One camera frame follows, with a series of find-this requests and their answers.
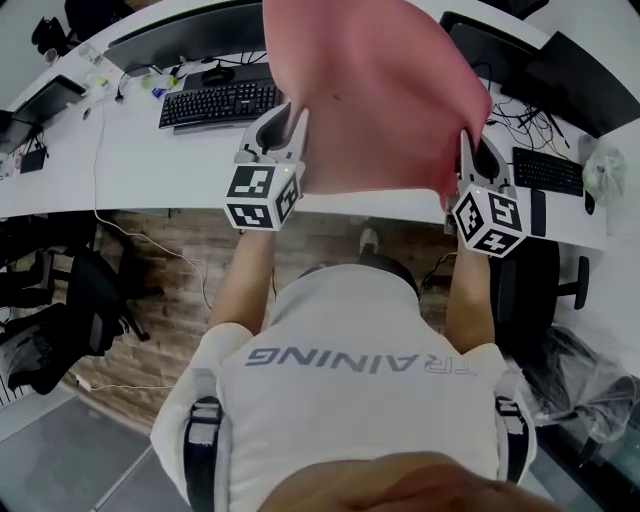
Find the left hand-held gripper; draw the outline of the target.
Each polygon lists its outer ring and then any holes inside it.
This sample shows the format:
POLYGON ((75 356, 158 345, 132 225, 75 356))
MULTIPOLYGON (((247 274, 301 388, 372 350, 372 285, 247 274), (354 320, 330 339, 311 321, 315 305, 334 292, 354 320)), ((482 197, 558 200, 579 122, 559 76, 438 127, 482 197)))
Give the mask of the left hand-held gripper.
POLYGON ((274 107, 244 132, 224 211, 239 230, 279 231, 302 197, 309 112, 274 107))

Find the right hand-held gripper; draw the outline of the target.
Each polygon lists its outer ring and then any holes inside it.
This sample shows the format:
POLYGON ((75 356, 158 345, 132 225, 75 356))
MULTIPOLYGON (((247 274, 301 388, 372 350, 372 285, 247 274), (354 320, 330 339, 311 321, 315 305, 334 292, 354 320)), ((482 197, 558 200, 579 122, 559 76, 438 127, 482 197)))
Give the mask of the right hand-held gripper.
POLYGON ((452 214, 464 246, 470 251, 504 258, 526 238, 526 233, 515 199, 477 186, 511 184, 506 160, 487 137, 481 137, 475 153, 469 133, 461 131, 458 183, 465 186, 452 214))

